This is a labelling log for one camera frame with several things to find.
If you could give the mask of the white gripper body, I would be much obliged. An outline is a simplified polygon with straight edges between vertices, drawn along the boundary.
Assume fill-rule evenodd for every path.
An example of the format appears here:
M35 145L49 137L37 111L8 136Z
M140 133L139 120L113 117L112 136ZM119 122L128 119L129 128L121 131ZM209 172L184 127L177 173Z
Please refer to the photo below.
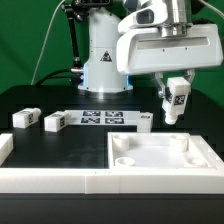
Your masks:
M222 46L215 24L194 25L185 37L162 38L157 28L133 29L117 42L122 75L150 74L219 66Z

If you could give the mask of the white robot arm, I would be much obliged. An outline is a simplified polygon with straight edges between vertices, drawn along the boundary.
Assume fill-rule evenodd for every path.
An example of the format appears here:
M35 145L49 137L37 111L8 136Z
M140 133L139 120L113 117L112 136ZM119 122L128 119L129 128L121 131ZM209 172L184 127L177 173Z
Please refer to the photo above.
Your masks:
M191 71L218 66L223 53L214 24L194 25L190 0L123 0L124 19L106 8L113 0L80 0L89 13L89 59L80 88L90 93L122 93L129 75Z

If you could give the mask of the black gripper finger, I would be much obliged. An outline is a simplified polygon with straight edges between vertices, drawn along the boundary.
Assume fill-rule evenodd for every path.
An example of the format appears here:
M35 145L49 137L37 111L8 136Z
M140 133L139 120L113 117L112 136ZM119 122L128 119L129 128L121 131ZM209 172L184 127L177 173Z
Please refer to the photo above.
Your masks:
M160 98L164 98L166 95L166 92L165 92L166 87L165 87L164 83L162 82L162 78L163 78L163 74L161 72L155 73L154 78L153 78L154 83L158 89L158 96Z
M187 71L186 71L186 74L185 74L185 79L186 79L190 84L192 84L194 78L195 78L195 70L194 70L194 69L189 69L189 70L187 70Z

